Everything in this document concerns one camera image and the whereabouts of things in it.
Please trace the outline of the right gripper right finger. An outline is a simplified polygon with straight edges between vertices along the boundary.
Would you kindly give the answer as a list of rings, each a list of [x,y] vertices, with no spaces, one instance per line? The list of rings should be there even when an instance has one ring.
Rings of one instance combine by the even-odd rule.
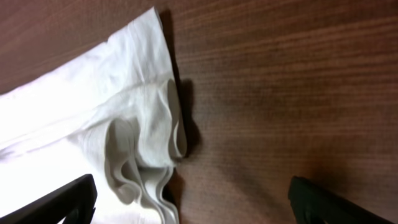
[[[299,224],[392,224],[304,177],[292,177],[288,199]]]

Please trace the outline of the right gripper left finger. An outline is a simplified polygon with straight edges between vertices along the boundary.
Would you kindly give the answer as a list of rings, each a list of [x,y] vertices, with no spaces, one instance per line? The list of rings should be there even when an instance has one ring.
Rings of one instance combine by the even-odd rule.
[[[90,224],[97,195],[93,176],[85,174],[2,217],[1,224]]]

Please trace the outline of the white t-shirt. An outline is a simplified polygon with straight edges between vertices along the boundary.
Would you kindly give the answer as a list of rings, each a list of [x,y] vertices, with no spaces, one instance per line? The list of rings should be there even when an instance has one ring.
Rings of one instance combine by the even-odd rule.
[[[170,54],[152,8],[1,95],[1,215],[91,174],[94,223],[178,223],[162,190],[186,151]]]

